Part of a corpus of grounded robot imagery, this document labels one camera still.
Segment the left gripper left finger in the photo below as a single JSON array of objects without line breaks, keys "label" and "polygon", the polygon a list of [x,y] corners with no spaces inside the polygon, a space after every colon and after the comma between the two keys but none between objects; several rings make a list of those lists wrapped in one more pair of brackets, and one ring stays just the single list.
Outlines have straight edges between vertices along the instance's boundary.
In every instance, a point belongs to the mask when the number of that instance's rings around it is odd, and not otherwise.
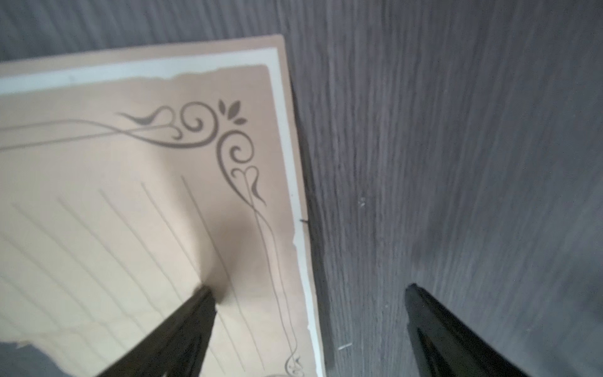
[{"label": "left gripper left finger", "polygon": [[199,376],[217,315],[207,286],[174,311],[101,376]]}]

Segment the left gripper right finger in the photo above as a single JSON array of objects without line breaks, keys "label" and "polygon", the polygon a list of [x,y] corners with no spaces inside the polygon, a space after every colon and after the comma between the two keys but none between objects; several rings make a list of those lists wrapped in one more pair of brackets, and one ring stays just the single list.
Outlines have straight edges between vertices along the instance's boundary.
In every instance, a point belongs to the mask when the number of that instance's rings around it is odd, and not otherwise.
[{"label": "left gripper right finger", "polygon": [[405,289],[405,307],[419,375],[527,376],[419,285]]}]

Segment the cream letter paper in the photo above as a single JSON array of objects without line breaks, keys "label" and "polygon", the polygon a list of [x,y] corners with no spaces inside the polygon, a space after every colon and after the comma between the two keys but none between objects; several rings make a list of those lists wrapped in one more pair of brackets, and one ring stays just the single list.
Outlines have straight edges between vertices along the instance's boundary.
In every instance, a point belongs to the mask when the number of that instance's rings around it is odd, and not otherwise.
[{"label": "cream letter paper", "polygon": [[283,36],[1,65],[1,341],[96,376],[200,287],[204,376],[326,373]]}]

